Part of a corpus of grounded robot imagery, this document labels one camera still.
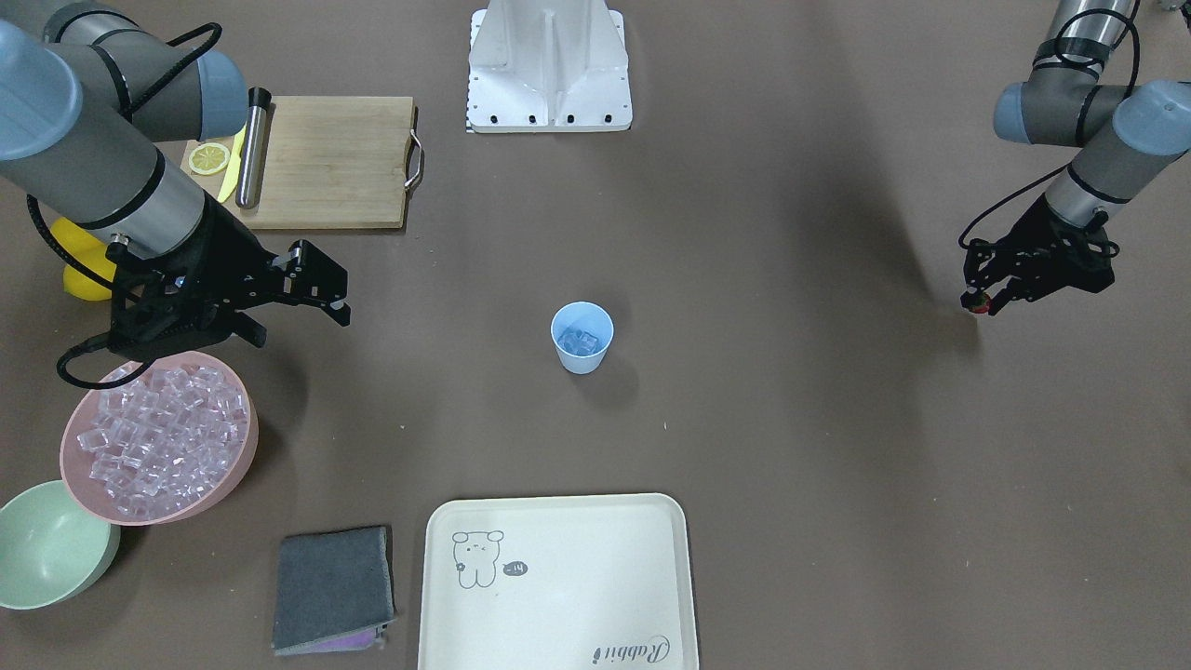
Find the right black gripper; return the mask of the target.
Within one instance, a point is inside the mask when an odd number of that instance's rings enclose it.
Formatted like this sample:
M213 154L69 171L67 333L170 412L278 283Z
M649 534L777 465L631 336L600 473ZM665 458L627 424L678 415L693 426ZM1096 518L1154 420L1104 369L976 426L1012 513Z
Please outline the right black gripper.
M294 242L272 253L213 200L197 228L169 253L148 258L113 242L116 264L108 351L127 361L156 361L226 342L230 336L262 347L267 330L247 309L281 302L322 309L342 327L348 273L312 242Z

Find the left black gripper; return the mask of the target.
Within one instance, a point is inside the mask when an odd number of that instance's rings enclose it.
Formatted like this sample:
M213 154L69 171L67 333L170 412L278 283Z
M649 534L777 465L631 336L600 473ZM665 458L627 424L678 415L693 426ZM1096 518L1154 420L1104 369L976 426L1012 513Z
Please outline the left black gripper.
M1095 208L1089 226L1070 225L1039 196L999 242L969 242L965 293L986 292L986 315L994 317L1008 302L1036 302L1064 288L1103 292L1115 283L1117 255L1105 224L1106 212Z

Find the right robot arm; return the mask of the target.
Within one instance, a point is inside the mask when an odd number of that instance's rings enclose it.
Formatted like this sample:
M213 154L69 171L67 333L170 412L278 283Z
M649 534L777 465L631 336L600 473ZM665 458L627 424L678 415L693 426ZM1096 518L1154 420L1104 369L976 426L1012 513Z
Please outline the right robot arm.
M281 302L348 326L348 275L314 246L272 253L161 140L238 132L269 98L216 50L208 21L162 40L98 1L5 1L4 179L25 192L43 242L112 294L107 331L57 361L68 384L119 387L154 361L266 327Z

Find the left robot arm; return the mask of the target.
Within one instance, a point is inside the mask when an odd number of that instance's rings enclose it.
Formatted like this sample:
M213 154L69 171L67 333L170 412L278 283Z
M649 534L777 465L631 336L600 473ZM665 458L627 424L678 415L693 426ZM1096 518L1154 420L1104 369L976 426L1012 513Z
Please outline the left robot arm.
M1106 61L1141 45L1136 1L1064 1L1039 44L1028 79L1009 84L994 109L1003 140L1075 148L1008 234L987 242L964 232L961 303L994 317L1009 302L1036 302L1064 288L1098 293L1114 284L1118 245L1105 226L1166 165L1190 148L1187 82L1102 84Z

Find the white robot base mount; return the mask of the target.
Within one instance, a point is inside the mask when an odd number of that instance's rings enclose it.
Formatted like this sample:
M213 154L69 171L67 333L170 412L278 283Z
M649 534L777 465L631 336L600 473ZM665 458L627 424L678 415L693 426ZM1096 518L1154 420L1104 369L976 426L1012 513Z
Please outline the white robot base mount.
M490 1L470 15L469 30L467 131L632 126L625 21L604 1Z

